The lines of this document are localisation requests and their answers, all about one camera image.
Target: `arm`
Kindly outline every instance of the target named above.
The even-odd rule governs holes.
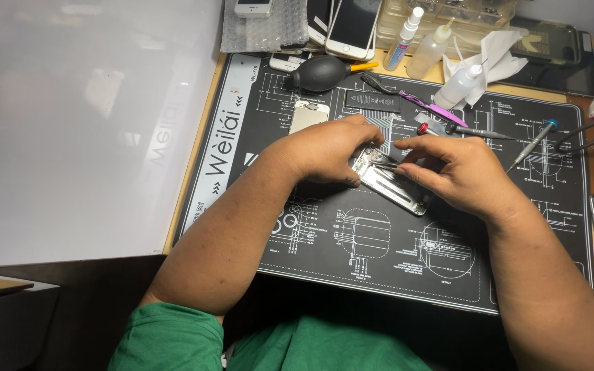
[[[425,135],[395,146],[413,149],[398,173],[487,225],[501,318],[520,368],[594,370],[594,291],[485,142]],[[446,164],[439,174],[414,163],[432,157]]]
[[[359,187],[348,159],[368,140],[384,142],[377,127],[353,115],[273,143],[189,227],[140,305],[169,302],[213,314],[221,322],[249,287],[294,186],[309,179]]]

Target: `blue screwdriver cap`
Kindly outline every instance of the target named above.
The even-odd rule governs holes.
[[[558,129],[558,122],[556,120],[547,120],[546,122],[544,122],[542,124],[542,127],[547,126],[548,124],[551,124],[551,126],[553,126],[551,128],[551,131],[556,131]]]

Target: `green shirt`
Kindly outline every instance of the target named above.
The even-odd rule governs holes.
[[[109,371],[221,370],[224,329],[217,318],[165,303],[136,308]],[[245,337],[227,371],[409,370],[430,368],[402,342],[303,316]]]

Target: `white wall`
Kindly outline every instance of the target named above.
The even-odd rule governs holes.
[[[0,0],[0,265],[158,254],[221,0]]]
[[[520,0],[517,15],[571,24],[594,36],[594,0]]]

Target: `plastic squeeze bottle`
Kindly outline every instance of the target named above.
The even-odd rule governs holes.
[[[400,33],[395,37],[395,44],[389,49],[389,53],[384,58],[384,69],[387,71],[395,71],[403,60],[407,49],[414,41],[414,35],[417,33],[418,24],[424,11],[421,7],[416,7],[412,11],[412,15],[405,21]]]
[[[481,73],[483,73],[482,65],[473,65],[459,70],[434,95],[434,104],[444,110],[455,107],[472,89],[478,86],[478,76]]]
[[[448,48],[448,38],[451,37],[451,24],[455,19],[451,19],[445,26],[439,28],[433,33],[427,35],[412,60],[407,63],[407,74],[412,79],[422,80],[428,72],[436,65]]]

